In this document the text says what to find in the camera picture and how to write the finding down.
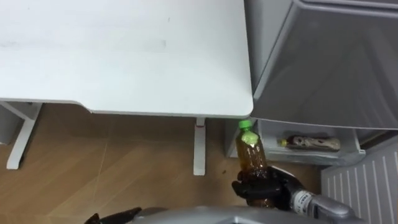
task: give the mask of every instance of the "white metal desk frame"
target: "white metal desk frame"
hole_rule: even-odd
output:
[[[8,169],[41,103],[197,117],[195,175],[205,173],[205,118],[251,113],[242,0],[0,0],[0,27],[0,104],[24,120]]]
[[[30,135],[39,115],[42,103],[20,103],[0,101],[0,105],[22,118],[24,124],[7,161],[7,169],[18,169]],[[206,165],[206,126],[204,118],[197,118],[193,155],[193,175],[205,175]]]

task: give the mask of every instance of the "desk leg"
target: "desk leg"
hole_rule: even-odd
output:
[[[197,118],[193,145],[193,175],[206,172],[206,126],[204,118]]]
[[[42,104],[8,103],[0,101],[0,105],[24,120],[24,124],[19,131],[18,137],[7,161],[7,169],[18,169]]]

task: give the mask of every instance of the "green bottle cap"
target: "green bottle cap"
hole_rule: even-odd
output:
[[[250,120],[242,120],[239,122],[239,128],[243,129],[243,128],[250,128],[252,126],[251,121]]]
[[[287,140],[286,139],[280,139],[279,140],[279,145],[282,147],[286,147],[287,146]]]

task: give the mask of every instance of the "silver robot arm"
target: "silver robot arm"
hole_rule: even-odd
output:
[[[366,223],[355,215],[351,207],[322,195],[316,195],[311,199],[307,215],[335,224]]]

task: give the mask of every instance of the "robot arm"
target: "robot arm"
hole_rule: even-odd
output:
[[[232,183],[236,195],[246,199],[271,199],[279,210],[293,211],[328,223],[359,224],[366,223],[355,216],[349,206],[331,198],[314,195],[305,190],[292,174],[276,167],[268,167],[271,179],[260,182],[242,182],[239,178]]]

